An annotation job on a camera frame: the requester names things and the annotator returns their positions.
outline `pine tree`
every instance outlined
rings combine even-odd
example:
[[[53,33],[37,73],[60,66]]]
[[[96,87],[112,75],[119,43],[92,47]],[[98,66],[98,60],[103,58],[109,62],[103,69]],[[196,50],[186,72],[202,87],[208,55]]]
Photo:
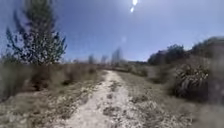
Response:
[[[6,30],[7,47],[20,61],[34,65],[49,65],[59,61],[65,53],[65,38],[55,30],[56,19],[51,0],[25,0],[22,10],[26,23],[14,13],[17,33]]]

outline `blue sky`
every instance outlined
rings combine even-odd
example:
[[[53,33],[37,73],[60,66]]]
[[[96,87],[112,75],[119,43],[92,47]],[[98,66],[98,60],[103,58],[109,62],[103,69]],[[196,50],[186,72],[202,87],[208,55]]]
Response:
[[[0,46],[12,26],[12,8],[22,0],[0,0]],[[224,35],[223,0],[56,0],[57,29],[66,36],[65,58],[110,56],[121,48],[128,60],[147,60],[174,43],[189,49]]]

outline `sandy trail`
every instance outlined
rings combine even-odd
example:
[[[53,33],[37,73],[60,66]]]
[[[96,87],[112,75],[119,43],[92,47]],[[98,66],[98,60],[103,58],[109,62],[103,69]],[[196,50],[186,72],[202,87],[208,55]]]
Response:
[[[65,128],[141,128],[138,111],[123,84],[115,72],[107,71],[104,82],[66,120]]]

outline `tree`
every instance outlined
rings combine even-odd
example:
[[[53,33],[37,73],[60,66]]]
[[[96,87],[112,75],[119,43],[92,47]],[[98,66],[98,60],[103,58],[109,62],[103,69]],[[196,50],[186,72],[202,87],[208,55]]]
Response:
[[[166,63],[172,63],[173,61],[180,60],[186,57],[186,51],[183,46],[172,45],[169,46],[166,53]]]
[[[114,66],[119,66],[120,63],[123,61],[122,58],[122,51],[120,48],[114,51],[111,57],[111,64]]]
[[[195,44],[190,50],[190,53],[206,58],[217,58],[218,56],[223,57],[223,48],[224,38],[212,37],[201,43]]]
[[[17,13],[14,22],[17,32],[6,30],[7,47],[17,59],[34,65],[49,65],[59,61],[65,53],[65,38],[56,32],[51,0],[25,0],[23,14],[26,23],[21,24]]]
[[[148,63],[151,65],[159,65],[159,64],[164,64],[165,62],[165,54],[166,51],[158,51],[155,54],[152,54],[150,58],[148,59]]]

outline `dry grass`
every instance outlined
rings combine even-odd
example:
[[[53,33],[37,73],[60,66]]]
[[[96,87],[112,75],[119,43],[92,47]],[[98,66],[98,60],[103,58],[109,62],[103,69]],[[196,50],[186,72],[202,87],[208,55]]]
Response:
[[[86,102],[87,95],[100,82],[101,74],[85,81],[34,93],[20,93],[0,104],[0,127],[52,127],[56,119],[67,119],[76,108],[76,101]]]
[[[196,105],[167,95],[165,86],[132,74],[119,75],[136,101],[144,128],[187,128],[195,120]]]
[[[30,66],[19,63],[0,64],[0,102],[23,92],[54,89],[85,80],[97,72],[87,63]]]

